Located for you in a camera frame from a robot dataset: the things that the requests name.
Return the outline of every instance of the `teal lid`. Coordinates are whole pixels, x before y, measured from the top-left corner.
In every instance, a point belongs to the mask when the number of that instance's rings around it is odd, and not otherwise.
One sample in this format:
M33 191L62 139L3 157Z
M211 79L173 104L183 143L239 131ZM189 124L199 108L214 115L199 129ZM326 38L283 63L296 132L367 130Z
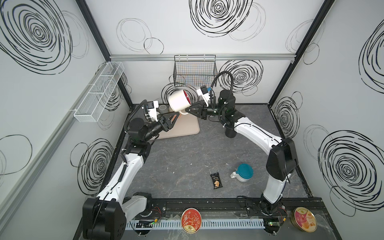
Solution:
M248 164L243 163L237 167L236 173L244 179L250 179L253 176L253 169Z

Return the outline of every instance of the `white wire basket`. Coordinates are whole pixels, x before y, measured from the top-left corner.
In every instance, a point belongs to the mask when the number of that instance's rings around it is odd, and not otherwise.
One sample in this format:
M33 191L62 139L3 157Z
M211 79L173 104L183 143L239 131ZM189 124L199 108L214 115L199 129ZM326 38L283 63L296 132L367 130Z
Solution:
M122 62L108 62L74 113L79 122L97 122L123 71Z

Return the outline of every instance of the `black metal frame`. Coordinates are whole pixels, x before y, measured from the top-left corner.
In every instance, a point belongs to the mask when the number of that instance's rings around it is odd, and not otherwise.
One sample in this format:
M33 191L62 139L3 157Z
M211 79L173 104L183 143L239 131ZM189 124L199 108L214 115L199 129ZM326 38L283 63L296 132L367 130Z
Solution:
M107 45L105 44L104 39L101 36L99 29L97 28L96 22L93 19L93 16L91 14L91 11L88 8L87 3L85 2L85 0L76 0L76 3L79 6L80 11L81 11L82 15L84 16L84 19L87 22L89 29L90 29L93 37L95 38L97 45L100 48L101 54L103 55L103 57L106 61L110 61L111 60L111 54L109 53ZM121 80L118 81L118 86L119 86L119 89L120 89L122 95L125 98L125 101L127 102L128 106L129 106L129 108L132 109L133 108L132 100L129 97L129 93L128 93L127 89L125 88L124 83Z
M316 31L318 30L320 24L324 20L325 16L327 15L327 13L328 13L329 9L331 8L332 4L334 3L334 1L335 0L325 0L324 1L318 14L316 15L316 18L314 19L314 21L313 21L312 25L310 26L306 36L304 37L304 40L302 41L299 49L297 50L295 61L289 65L289 67L285 71L279 85L277 86L274 94L272 95L269 103L266 104L268 106L271 114L272 114L272 117L275 121L275 124L279 130L279 133L280 133L281 137L283 137L283 138L284 138L284 133L282 132L282 129L281 129L279 123L276 121L274 113L271 110L271 106L274 104L274 102L278 98L278 95L282 91L285 83L287 82L287 80L291 76L293 70L297 66L300 58L302 57L302 55L305 52L305 49L308 47L311 39L315 35ZM105 60L110 61L110 54L109 54L108 48L107 48L98 28L96 26L96 23L92 17L92 14L91 14L85 0L76 0L76 2L78 4L85 20L86 20L86 22L87 22L91 32L92 32L92 34L96 40L96 43L98 44ZM133 109L134 106L133 106L132 100L129 97L129 94L128 94L126 88L124 87L124 85L121 81L118 82L118 86L119 86L124 98L126 99L128 106L130 107L130 109ZM104 177L104 180L103 180L103 183L102 183L100 190L103 189L103 187L109 182L110 178L112 177L112 171L114 168L114 164L116 163L118 153L119 153L119 150L121 149L124 137L125 137L125 131L123 129L120 133L118 143L116 144L116 148L115 148L115 151L113 153L113 157L112 157L110 164L108 166L108 169L107 169L107 172L105 174L105 177ZM304 186L304 189L308 195L308 198L283 198L282 203L285 206L286 210L293 211L294 208L300 206L300 207L308 207L310 209L316 209L316 210L323 211L325 218L327 219L328 223L332 227L332 230L333 230L336 238L341 240L341 236L340 236L339 232L337 231L337 228L336 228L335 224L333 223L333 220L330 217L322 199L317 198L317 197L313 197L313 194L312 194L312 192L311 192L311 190L310 190L310 188L309 188L309 186L308 186L308 184L307 184L307 182L306 182L306 180L305 180L305 178L301 172L301 169L299 167L297 167L296 171L297 171L297 173L298 173L298 175L299 175L299 177L303 183L303 186ZM252 211L252 209L255 209L254 206L253 206L253 208L251 207L252 205L254 205L253 203L259 202L260 200L261 199L259 199L259 198L253 198L252 200L242 199L242 198L238 198L238 199L236 199L236 198L235 199L234 198L232 198L232 199L231 198L229 198L229 199L220 199L220 198L215 198L215 199L153 199L153 203L154 203L154 206L159 206L159 208L161 209L162 214L164 216L166 215L167 212L183 212L186 208L193 207L193 208L199 209L199 211L202 211L202 212L246 211L247 214L250 216L261 216L261 217L265 218L266 216L263 215L262 213L260 213L259 211ZM73 239L74 240L79 239L79 237L81 236L81 232L82 232L82 220L80 220L78 229L77 229Z

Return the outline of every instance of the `robotic arm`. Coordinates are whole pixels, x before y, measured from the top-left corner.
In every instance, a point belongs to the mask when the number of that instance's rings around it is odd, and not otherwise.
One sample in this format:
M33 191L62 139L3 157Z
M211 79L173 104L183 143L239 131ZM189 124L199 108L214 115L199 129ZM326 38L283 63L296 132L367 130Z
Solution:
M217 78L224 73L231 77L231 89L222 90L216 103L216 98L211 97L211 89ZM282 139L265 131L237 111L232 86L232 74L227 71L219 73L211 89L202 86L197 90L203 100L192 104L185 111L201 119L207 119L207 116L218 116L225 127L227 137L233 138L240 133L268 155L266 168L269 177L259 204L260 210L265 215L271 215L276 212L285 184L298 165L295 144L290 138ZM123 203L123 200L134 176L149 155L152 145L148 141L153 137L157 138L161 131L172 129L179 116L178 112L157 116L158 106L157 101L144 100L128 116L124 129L129 134L130 140L123 152L124 162L98 196L87 199L83 205L83 237L85 239L121 239L127 221L137 214L150 214L152 208L150 194L136 193L129 201ZM141 118L131 120L140 108L144 110L147 122Z

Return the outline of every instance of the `white cup with teal lid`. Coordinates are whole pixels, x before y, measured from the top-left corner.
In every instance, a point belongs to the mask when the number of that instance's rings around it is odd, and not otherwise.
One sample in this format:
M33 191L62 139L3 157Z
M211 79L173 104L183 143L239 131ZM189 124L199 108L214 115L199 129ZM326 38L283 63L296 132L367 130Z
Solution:
M253 176L253 169L246 163L240 164L236 172L231 174L231 178L236 178L241 182L247 182Z

